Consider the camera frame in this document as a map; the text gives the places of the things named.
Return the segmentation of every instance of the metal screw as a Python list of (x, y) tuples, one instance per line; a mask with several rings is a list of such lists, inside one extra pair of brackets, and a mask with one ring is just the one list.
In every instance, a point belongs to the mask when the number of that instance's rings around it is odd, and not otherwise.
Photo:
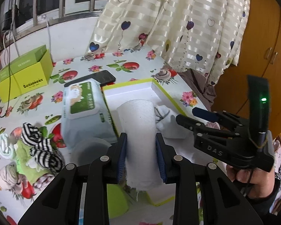
[(176, 160), (176, 161), (182, 161), (182, 159), (183, 159), (183, 157), (182, 156), (179, 156), (179, 155), (176, 155), (176, 156), (174, 156), (174, 160)]
[(67, 166), (66, 166), (66, 169), (67, 170), (72, 170), (74, 169), (75, 165), (73, 163), (69, 163)]
[(108, 156), (101, 156), (101, 157), (100, 157), (100, 160), (101, 160), (102, 162), (107, 162), (107, 161), (109, 160), (109, 157), (108, 157)]
[(214, 163), (209, 163), (208, 164), (208, 167), (210, 168), (210, 169), (216, 169), (216, 164), (214, 164)]

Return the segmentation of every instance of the cabinet handle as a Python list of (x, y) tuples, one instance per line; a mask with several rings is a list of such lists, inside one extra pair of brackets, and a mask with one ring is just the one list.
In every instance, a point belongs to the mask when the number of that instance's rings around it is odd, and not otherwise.
[(278, 55), (278, 52), (274, 52), (273, 53), (273, 56), (272, 56), (271, 61), (270, 61), (270, 64), (274, 64), (277, 55)]
[(265, 60), (267, 60), (268, 57), (270, 56), (271, 50), (272, 50), (272, 47), (267, 48), (267, 50), (266, 50), (266, 52), (265, 52), (265, 55), (264, 55), (264, 59), (265, 59)]

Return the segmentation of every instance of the vegetable print tablecloth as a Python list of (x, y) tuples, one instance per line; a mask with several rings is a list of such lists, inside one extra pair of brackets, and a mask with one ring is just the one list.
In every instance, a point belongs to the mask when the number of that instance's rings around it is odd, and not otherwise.
[[(182, 78), (147, 45), (140, 44), (135, 49), (113, 54), (98, 53), (92, 60), (80, 57), (66, 59), (53, 65), (54, 69), (48, 86), (11, 100), (8, 108), (7, 103), (0, 104), (1, 115), (7, 110), (6, 116), (0, 118), (0, 134), (7, 133), (19, 138), (23, 123), (31, 123), (41, 128), (43, 136), (52, 139), (64, 155), (66, 163), (69, 162), (69, 154), (60, 133), (60, 118), (64, 83), (71, 80), (101, 70), (108, 70), (113, 74), (116, 77), (115, 83), (154, 78), (189, 116), (192, 116), (191, 110), (194, 106), (205, 109)], [(178, 154), (193, 162), (206, 165), (212, 161), (212, 157), (195, 150), (193, 143), (187, 146), (174, 145), (174, 147)], [(14, 225), (52, 179), (46, 177), (37, 184), (27, 182), (25, 175), (18, 173), (14, 156), (4, 158), (0, 155), (0, 170), (4, 171), (5, 181), (9, 185), (5, 187), (6, 190), (0, 187), (0, 210)], [(161, 222), (172, 224), (173, 201), (160, 207), (152, 207), (149, 204), (140, 205), (140, 203), (138, 205), (139, 209), (130, 207), (123, 219), (121, 217), (112, 219), (111, 224), (145, 225)], [(202, 209), (200, 209), (200, 218), (202, 218)]]

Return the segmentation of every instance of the green box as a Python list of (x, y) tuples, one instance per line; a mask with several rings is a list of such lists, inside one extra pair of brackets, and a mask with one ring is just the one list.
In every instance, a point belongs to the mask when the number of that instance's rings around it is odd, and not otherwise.
[[(10, 75), (15, 74), (33, 64), (36, 64), (37, 62), (40, 61), (40, 59), (43, 57), (45, 52), (46, 52), (46, 45), (43, 45), (16, 58), (10, 63)], [(9, 77), (8, 68), (9, 66), (7, 65), (0, 70), (0, 82), (2, 82), (3, 80)]]
[(49, 50), (41, 60), (0, 82), (0, 98), (2, 102), (8, 101), (9, 83), (10, 99), (14, 99), (24, 93), (46, 86), (50, 80), (53, 64)]

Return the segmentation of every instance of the yellow-green box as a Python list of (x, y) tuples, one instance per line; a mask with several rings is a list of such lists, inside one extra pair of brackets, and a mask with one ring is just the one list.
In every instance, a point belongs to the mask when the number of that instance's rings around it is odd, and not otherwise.
[(52, 70), (53, 64), (50, 52), (47, 50), (39, 62), (11, 75), (11, 84), (9, 77), (0, 82), (0, 98), (2, 102), (8, 101), (9, 84), (10, 99), (14, 99), (24, 93), (46, 86), (50, 80)]

